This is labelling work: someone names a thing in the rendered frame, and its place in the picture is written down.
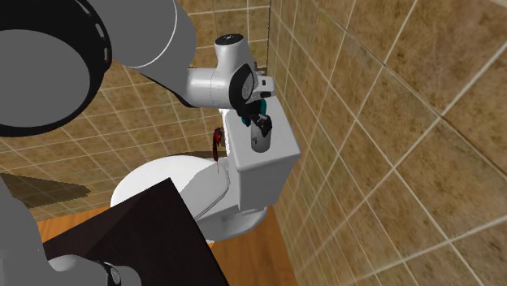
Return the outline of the dark robot stand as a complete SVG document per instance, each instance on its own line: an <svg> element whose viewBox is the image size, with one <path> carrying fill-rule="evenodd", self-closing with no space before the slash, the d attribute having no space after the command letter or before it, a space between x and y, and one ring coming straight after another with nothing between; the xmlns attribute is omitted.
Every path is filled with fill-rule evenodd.
<svg viewBox="0 0 507 286"><path fill-rule="evenodd" d="M169 179L43 244L48 259L74 254L101 270L94 286L229 286Z"/></svg>

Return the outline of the grey cylindrical cup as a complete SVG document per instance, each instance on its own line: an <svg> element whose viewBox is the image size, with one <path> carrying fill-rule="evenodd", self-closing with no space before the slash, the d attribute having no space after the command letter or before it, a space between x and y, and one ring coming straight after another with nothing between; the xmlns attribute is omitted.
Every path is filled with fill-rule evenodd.
<svg viewBox="0 0 507 286"><path fill-rule="evenodd" d="M257 153L264 153L271 146L271 130L272 122L270 118L260 119L258 122L252 122L251 131L251 148Z"/></svg>

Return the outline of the red and black object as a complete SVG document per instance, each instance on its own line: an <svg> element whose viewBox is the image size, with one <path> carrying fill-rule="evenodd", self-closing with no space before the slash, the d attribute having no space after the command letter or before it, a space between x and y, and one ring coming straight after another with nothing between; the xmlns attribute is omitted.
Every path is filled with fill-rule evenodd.
<svg viewBox="0 0 507 286"><path fill-rule="evenodd" d="M222 128L216 128L212 136L212 154L213 159L218 162L219 160L219 147L224 147L223 131Z"/></svg>

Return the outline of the white toilet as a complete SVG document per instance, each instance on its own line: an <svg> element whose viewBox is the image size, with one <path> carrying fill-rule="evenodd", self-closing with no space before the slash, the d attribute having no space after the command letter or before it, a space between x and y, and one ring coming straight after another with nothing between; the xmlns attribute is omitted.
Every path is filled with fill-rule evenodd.
<svg viewBox="0 0 507 286"><path fill-rule="evenodd" d="M147 162L127 174L110 200L116 206L170 179L208 242L244 235L267 216L280 196L300 147L277 97L266 99L272 120L271 146L264 153L251 148L250 126L233 110L223 110L226 156L212 158L170 155Z"/></svg>

